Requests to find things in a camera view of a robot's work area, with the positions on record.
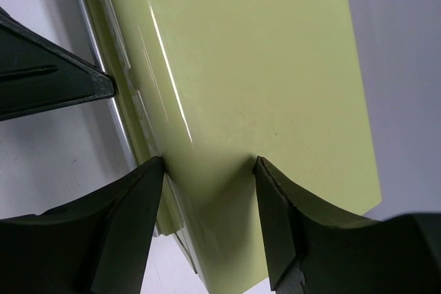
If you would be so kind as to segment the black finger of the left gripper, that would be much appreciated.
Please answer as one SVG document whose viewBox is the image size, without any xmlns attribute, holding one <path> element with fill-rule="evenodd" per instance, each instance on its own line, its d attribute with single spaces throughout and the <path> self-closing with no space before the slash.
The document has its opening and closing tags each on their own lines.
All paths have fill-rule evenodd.
<svg viewBox="0 0 441 294">
<path fill-rule="evenodd" d="M 1 10 L 1 120 L 116 94 L 111 76 Z"/>
</svg>

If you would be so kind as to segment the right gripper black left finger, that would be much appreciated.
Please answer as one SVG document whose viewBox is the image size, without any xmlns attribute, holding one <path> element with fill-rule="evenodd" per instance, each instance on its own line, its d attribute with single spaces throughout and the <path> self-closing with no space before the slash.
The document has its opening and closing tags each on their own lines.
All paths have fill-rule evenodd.
<svg viewBox="0 0 441 294">
<path fill-rule="evenodd" d="M 40 215 L 1 221 L 2 293 L 139 293 L 163 186 L 155 156 Z"/>
</svg>

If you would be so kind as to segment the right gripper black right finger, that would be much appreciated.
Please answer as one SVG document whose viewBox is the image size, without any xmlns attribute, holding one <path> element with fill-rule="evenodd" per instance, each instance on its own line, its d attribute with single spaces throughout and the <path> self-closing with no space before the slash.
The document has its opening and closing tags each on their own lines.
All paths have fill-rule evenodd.
<svg viewBox="0 0 441 294">
<path fill-rule="evenodd" d="M 440 214 L 372 220 L 254 165 L 271 289 L 277 293 L 439 293 Z"/>
</svg>

